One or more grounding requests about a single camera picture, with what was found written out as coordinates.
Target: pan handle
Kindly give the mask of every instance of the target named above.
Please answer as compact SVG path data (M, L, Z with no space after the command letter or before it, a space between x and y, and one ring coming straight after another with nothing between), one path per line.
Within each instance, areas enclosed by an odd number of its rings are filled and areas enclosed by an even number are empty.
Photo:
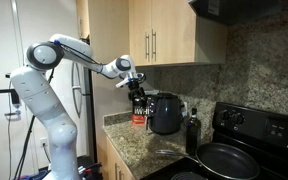
M190 160L193 160L195 161L197 164L200 164L200 162L196 159L194 159L193 157L187 155L187 154L183 154L183 153L180 153L180 152L175 152L175 151L172 151L172 150L168 150L168 149L160 149L160 150L156 150L155 151L156 154L163 154L163 155L167 155L167 156L180 156L180 157L185 157L185 158L188 158Z

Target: lower cabinet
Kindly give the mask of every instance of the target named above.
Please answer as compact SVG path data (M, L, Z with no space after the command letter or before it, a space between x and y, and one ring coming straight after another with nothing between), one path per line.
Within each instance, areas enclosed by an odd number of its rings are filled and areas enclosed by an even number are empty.
M109 180L135 180L111 141L106 138Z

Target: wooden cabinet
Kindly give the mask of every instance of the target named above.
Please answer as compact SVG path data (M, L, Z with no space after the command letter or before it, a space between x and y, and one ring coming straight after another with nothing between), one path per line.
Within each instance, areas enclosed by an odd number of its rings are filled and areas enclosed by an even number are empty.
M111 141L107 138L107 162L109 180L134 180L131 171L119 156Z
M225 61L227 27L198 18L187 0L129 0L136 66Z

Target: granite countertop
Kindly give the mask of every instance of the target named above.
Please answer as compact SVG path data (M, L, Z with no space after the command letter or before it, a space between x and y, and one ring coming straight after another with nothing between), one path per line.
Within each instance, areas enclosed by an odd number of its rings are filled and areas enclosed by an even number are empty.
M184 127L171 135L158 135L147 131L144 125L133 125L129 120L130 114L113 119L116 123L105 123L107 119L104 117L103 129L135 179L141 179L181 158L156 154L156 150L185 152Z

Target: upper cabinet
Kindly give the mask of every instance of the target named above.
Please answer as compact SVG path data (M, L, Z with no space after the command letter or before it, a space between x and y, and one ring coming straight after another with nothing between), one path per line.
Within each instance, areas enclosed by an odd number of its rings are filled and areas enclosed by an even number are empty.
M129 0L136 66L224 63L227 27L196 17L187 0Z

